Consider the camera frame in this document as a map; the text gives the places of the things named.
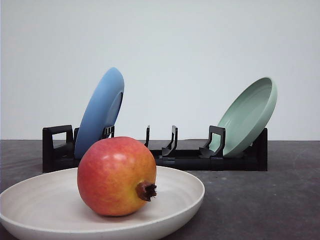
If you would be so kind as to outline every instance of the green plate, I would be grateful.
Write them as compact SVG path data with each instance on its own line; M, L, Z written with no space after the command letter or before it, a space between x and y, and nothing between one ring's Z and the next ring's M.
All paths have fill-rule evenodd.
M226 158L241 157L266 127L277 102L277 87L268 77L251 84L231 104L220 120L218 127L225 128ZM209 148L217 150L220 136L214 135Z

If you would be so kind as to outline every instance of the shallow white bowl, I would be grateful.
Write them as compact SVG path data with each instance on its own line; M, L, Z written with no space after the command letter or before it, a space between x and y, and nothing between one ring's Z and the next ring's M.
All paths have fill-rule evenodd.
M156 240L186 224L205 194L195 176L157 166L157 196L137 212L100 216L80 198L77 168L24 180L0 196L3 226L20 240Z

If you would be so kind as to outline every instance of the table surface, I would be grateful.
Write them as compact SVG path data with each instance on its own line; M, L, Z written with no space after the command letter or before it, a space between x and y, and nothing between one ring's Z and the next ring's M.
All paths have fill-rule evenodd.
M178 148L204 142L181 140ZM0 144L1 192L42 174L41 140ZM151 148L164 145L150 142ZM320 239L320 141L269 141L268 171L188 172L204 183L203 204L185 226L163 240ZM0 239L16 240L2 225Z

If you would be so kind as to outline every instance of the plate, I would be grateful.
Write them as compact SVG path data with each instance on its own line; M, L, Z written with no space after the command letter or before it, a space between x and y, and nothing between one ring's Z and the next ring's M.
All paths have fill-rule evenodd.
M115 125L125 89L123 76L110 68L95 88L83 114L74 146L74 157L81 159L96 141L103 129Z
M77 168L46 173L1 194L1 222L20 240L156 240L186 224L205 194L198 178L169 167L157 166L156 185L157 196L137 212L107 217L82 201Z
M277 87L268 77L255 81L241 93L218 124L218 127L225 128L223 156L241 157L266 127L276 102ZM220 138L214 135L209 148L215 151L219 146Z

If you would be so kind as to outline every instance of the white backdrop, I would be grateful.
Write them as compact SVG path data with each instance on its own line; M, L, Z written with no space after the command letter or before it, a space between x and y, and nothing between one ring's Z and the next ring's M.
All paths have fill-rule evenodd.
M80 125L103 74L125 93L116 136L206 138L269 76L269 140L320 140L318 0L2 0L1 139Z

